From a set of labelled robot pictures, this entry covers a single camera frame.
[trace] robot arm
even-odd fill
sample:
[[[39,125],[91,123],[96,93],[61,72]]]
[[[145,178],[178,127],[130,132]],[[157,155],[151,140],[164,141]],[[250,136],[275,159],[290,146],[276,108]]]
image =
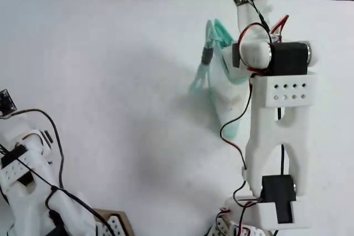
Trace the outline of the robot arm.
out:
[[[20,164],[19,158],[32,170],[54,186],[59,186],[47,157],[51,153],[51,137],[44,131],[33,129],[24,120],[15,122],[3,133],[1,143],[10,151],[1,158],[0,184],[15,216],[15,224],[8,235],[51,235],[67,231],[63,235],[95,235],[93,215],[62,192],[56,192],[48,202],[51,212],[45,208],[45,200],[51,187]],[[59,214],[61,220],[53,215]]]
[[[308,71],[317,62],[316,52],[307,41],[282,42],[281,29],[277,25],[264,31],[259,14],[265,11],[267,0],[234,0],[237,5],[238,27],[241,37],[222,54],[231,76],[250,76],[252,86],[251,131],[246,146],[246,166],[243,178],[252,192],[254,200],[244,215],[241,200],[247,197],[229,198],[224,209],[226,227],[239,228],[225,231],[227,236],[265,235],[257,229],[280,230],[310,227],[307,210],[308,182],[308,116],[314,103],[316,76]],[[247,36],[243,36],[250,25]],[[276,109],[284,108],[282,119],[275,120]],[[289,156],[289,174],[266,176],[263,168],[268,156],[280,144]],[[215,232],[219,232],[215,223]]]

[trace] teal plastic object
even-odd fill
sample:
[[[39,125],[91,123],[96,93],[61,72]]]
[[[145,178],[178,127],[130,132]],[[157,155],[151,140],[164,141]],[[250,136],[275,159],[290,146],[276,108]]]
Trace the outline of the teal plastic object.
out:
[[[245,98],[244,87],[247,77],[230,78],[221,50],[233,43],[233,38],[222,23],[215,19],[214,24],[208,20],[205,33],[205,48],[213,48],[214,54],[209,65],[199,65],[195,79],[190,86],[190,93],[197,94],[203,89],[206,80],[209,85],[210,97],[221,124],[236,118],[237,110],[228,104],[228,96]],[[236,136],[239,121],[229,124],[223,130],[223,136],[232,139]]]

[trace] black wire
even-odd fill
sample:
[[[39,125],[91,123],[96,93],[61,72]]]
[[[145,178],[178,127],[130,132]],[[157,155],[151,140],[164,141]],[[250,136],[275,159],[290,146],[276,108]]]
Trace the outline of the black wire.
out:
[[[251,203],[251,204],[243,207],[242,212],[241,212],[241,216],[240,216],[240,221],[238,222],[238,233],[237,233],[237,235],[241,235],[240,231],[242,230],[242,220],[243,220],[244,212],[246,211],[247,208],[252,207],[252,206],[254,206],[257,203],[258,202]]]
[[[2,153],[3,155],[5,154],[10,154],[11,153],[8,151],[8,149],[6,149],[2,144],[0,144],[0,153]],[[29,166],[27,166],[27,164],[25,164],[24,162],[22,162],[19,158],[15,158],[19,163],[21,163],[23,166],[25,166],[32,174],[34,174],[35,176],[37,176],[38,178],[40,178],[43,182],[45,182],[47,185],[50,186],[51,188],[51,193],[50,195],[47,197],[47,199],[45,200],[45,206],[48,208],[48,210],[51,210],[49,208],[49,199],[53,196],[53,194],[56,191],[61,191],[64,194],[66,194],[69,198],[71,198],[72,200],[74,200],[75,202],[77,202],[79,205],[81,205],[84,209],[86,209],[87,211],[89,211],[91,214],[93,214],[102,224],[104,224],[107,229],[109,230],[109,232],[115,236],[115,233],[112,229],[112,227],[108,224],[107,221],[105,221],[105,219],[99,214],[97,213],[94,209],[92,209],[89,205],[87,205],[84,201],[82,201],[81,199],[79,199],[77,196],[73,195],[72,193],[68,192],[67,190],[63,189],[63,188],[58,188],[54,185],[52,185],[51,183],[49,183],[46,179],[44,179],[43,177],[41,177],[37,172],[35,172],[34,170],[32,170]]]
[[[246,111],[247,111],[247,109],[248,109],[249,103],[250,103],[250,101],[251,101],[252,90],[253,90],[253,86],[252,86],[251,81],[250,81],[250,82],[249,82],[249,96],[248,96],[248,100],[247,100],[247,104],[246,104],[245,109],[243,110],[243,112],[242,112],[237,118],[235,118],[235,119],[233,119],[233,120],[231,120],[231,121],[228,121],[226,124],[224,124],[224,125],[221,127],[220,131],[219,131],[219,136],[220,136],[220,138],[221,138],[223,141],[225,141],[226,143],[228,143],[228,144],[230,144],[230,143],[222,136],[222,131],[223,131],[223,129],[224,129],[227,125],[229,125],[229,124],[231,124],[231,123],[233,123],[233,122],[235,122],[235,121],[241,119],[241,118],[244,116],[244,114],[246,113]],[[244,169],[247,170],[246,162],[245,162],[245,160],[244,160],[242,151],[241,151],[240,148],[237,148],[237,150],[238,150],[238,152],[240,153],[240,156],[241,156],[241,159],[242,159],[242,163],[243,163]]]
[[[259,16],[259,19],[261,20],[261,23],[262,25],[265,27],[267,33],[270,32],[270,28],[269,28],[269,25],[268,23],[266,22],[266,20],[264,19],[263,15],[260,13],[260,11],[258,10],[258,8],[256,7],[255,3],[253,0],[248,0],[248,2],[250,3],[250,5],[256,10],[258,16]]]
[[[4,198],[4,200],[6,201],[6,203],[9,204],[9,199],[7,199],[7,196],[6,196],[6,195],[4,194],[4,192],[2,191],[1,186],[0,186],[0,193],[1,193],[2,197]]]
[[[278,120],[282,118],[282,109],[278,108]],[[282,144],[282,159],[280,163],[280,174],[284,174],[284,160],[285,160],[285,147],[284,144]]]
[[[41,109],[25,109],[25,110],[22,110],[22,111],[18,111],[18,112],[12,113],[10,116],[2,118],[2,119],[9,119],[10,117],[17,116],[17,115],[23,114],[23,113],[30,113],[30,112],[39,112],[39,113],[43,114],[44,116],[47,117],[47,119],[49,120],[49,122],[53,126],[56,142],[58,143],[59,153],[60,153],[60,157],[61,157],[60,169],[59,169],[59,187],[60,188],[64,188],[63,178],[62,178],[63,168],[64,168],[64,153],[63,153],[63,148],[61,146],[59,133],[58,133],[58,130],[56,128],[56,125],[55,125],[53,119],[46,112],[42,111]]]

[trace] robotic arm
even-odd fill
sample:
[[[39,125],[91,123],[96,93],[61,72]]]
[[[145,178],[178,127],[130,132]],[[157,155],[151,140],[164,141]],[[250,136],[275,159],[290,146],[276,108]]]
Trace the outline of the robotic arm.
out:
[[[48,161],[53,146],[51,135],[37,129],[23,116],[27,112],[45,115],[54,127],[61,151],[53,120],[38,109],[15,111],[7,90],[0,92],[0,119],[6,120],[0,123],[0,188],[15,217],[7,235],[133,236],[124,212],[100,210],[98,213],[65,190],[61,176],[53,175]]]
[[[244,184],[237,191],[248,183],[252,195],[237,197],[235,191],[208,235],[266,235],[270,230],[308,228],[307,134],[316,87],[316,75],[308,68],[316,64],[316,52],[307,41],[282,42],[288,16],[269,29],[268,0],[234,1],[240,38],[224,48],[222,56],[231,77],[250,77],[251,131]],[[275,120],[280,108],[285,113]],[[289,156],[289,174],[263,175],[269,155],[279,145]]]
[[[54,193],[47,209],[45,201],[51,186],[16,160],[59,187],[47,161],[53,144],[48,132],[32,128],[23,119],[10,119],[6,124],[1,143],[9,152],[1,157],[0,184],[15,216],[8,235],[95,235],[93,215],[64,193]]]

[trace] white table surface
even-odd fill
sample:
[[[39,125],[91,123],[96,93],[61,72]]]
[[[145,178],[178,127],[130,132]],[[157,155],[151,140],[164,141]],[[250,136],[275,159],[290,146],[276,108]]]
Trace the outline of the white table surface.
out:
[[[290,14],[285,38],[314,40],[320,51],[309,136],[313,227],[279,235],[352,235],[354,2],[271,3],[272,22]],[[137,236],[203,235],[242,182],[241,161],[218,138],[207,92],[190,96],[188,86],[206,21],[219,18],[237,37],[233,1],[0,0],[0,8],[0,87],[19,109],[53,116],[65,187],[94,207],[125,211]],[[243,149],[248,131],[249,112],[235,140]],[[265,174],[280,171],[279,154]],[[57,151],[53,159],[56,171]],[[3,235],[11,215],[1,202]]]

